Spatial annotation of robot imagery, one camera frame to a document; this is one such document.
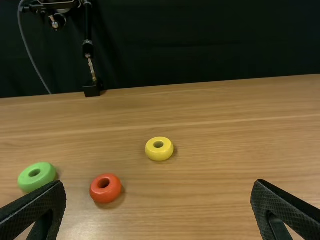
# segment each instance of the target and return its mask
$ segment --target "black curtain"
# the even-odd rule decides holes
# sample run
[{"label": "black curtain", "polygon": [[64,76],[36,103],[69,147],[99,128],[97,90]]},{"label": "black curtain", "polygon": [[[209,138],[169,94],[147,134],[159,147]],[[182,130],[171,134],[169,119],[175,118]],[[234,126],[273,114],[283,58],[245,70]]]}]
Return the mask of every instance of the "black curtain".
[{"label": "black curtain", "polygon": [[[47,94],[20,36],[18,0],[0,1],[0,97]],[[108,89],[320,72],[319,1],[96,0],[97,75]],[[81,91],[83,9],[61,31],[32,13],[22,27],[53,93]]]}]

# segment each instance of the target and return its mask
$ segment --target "hole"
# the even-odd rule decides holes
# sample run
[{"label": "hole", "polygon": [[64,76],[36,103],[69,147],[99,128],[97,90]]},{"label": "hole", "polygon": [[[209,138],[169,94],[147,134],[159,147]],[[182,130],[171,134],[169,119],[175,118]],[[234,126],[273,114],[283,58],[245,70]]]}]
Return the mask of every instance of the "hole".
[{"label": "hole", "polygon": [[99,181],[98,187],[99,187],[100,189],[104,189],[104,188],[108,187],[109,184],[110,184],[109,179],[108,179],[108,178],[104,178],[104,179],[101,179],[101,180]]},{"label": "hole", "polygon": [[41,172],[40,169],[32,170],[31,172],[29,172],[29,177],[35,177],[35,176],[37,176],[40,172]]},{"label": "hole", "polygon": [[156,141],[153,146],[157,149],[162,148],[164,146],[164,142],[163,141]]}]

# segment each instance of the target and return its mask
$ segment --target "wooden table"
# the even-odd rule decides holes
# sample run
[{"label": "wooden table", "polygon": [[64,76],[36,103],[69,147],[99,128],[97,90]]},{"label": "wooden table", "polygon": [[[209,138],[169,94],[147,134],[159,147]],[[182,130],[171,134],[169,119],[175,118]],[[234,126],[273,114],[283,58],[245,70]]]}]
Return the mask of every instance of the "wooden table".
[{"label": "wooden table", "polygon": [[[41,161],[67,194],[59,240],[261,240],[250,205],[257,179],[320,208],[320,75],[0,100],[0,205]],[[153,162],[152,137],[175,153]],[[125,192],[95,204],[91,181]]]}]

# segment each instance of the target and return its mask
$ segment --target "black pole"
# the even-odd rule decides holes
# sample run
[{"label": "black pole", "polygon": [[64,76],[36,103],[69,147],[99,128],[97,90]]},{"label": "black pole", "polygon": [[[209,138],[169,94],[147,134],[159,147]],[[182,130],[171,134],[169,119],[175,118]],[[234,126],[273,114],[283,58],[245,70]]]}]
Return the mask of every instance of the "black pole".
[{"label": "black pole", "polygon": [[85,0],[84,6],[84,41],[82,44],[83,57],[94,58],[94,45],[92,43],[92,2]]}]

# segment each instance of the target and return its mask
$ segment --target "metal stand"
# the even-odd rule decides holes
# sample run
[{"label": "metal stand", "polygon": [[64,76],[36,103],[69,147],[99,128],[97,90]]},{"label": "metal stand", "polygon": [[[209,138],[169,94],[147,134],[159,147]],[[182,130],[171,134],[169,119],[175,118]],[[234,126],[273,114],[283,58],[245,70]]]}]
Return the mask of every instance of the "metal stand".
[{"label": "metal stand", "polygon": [[104,86],[102,81],[96,77],[94,64],[92,59],[94,58],[94,45],[92,43],[92,3],[90,0],[84,0],[84,41],[82,44],[82,54],[85,59],[88,60],[88,66],[92,80],[88,81],[83,87],[84,95],[89,97],[100,96],[100,91],[103,90]]}]

